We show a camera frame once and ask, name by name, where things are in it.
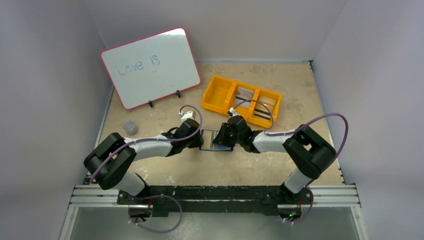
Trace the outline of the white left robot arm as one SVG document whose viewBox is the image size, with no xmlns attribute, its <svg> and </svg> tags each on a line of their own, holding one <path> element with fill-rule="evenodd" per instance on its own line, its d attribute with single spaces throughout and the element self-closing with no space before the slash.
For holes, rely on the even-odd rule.
<svg viewBox="0 0 424 240">
<path fill-rule="evenodd" d="M 137 196 L 148 185 L 141 176 L 129 172 L 131 164 L 200 147 L 204 141 L 199 126 L 199 122 L 189 118 L 179 127 L 151 138 L 125 138 L 117 132 L 111 133 L 84 159 L 83 165 L 102 190 L 116 189 Z"/>
</svg>

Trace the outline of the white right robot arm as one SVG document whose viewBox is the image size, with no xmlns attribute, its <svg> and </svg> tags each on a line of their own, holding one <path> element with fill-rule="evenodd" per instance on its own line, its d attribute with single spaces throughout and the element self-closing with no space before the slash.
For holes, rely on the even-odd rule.
<svg viewBox="0 0 424 240">
<path fill-rule="evenodd" d="M 245 119 L 234 115 L 221 125 L 213 144 L 232 148 L 240 145 L 248 153 L 287 153 L 296 168 L 281 185 L 283 191 L 299 193 L 332 164 L 336 150 L 311 127 L 300 125 L 293 133 L 252 130 Z"/>
</svg>

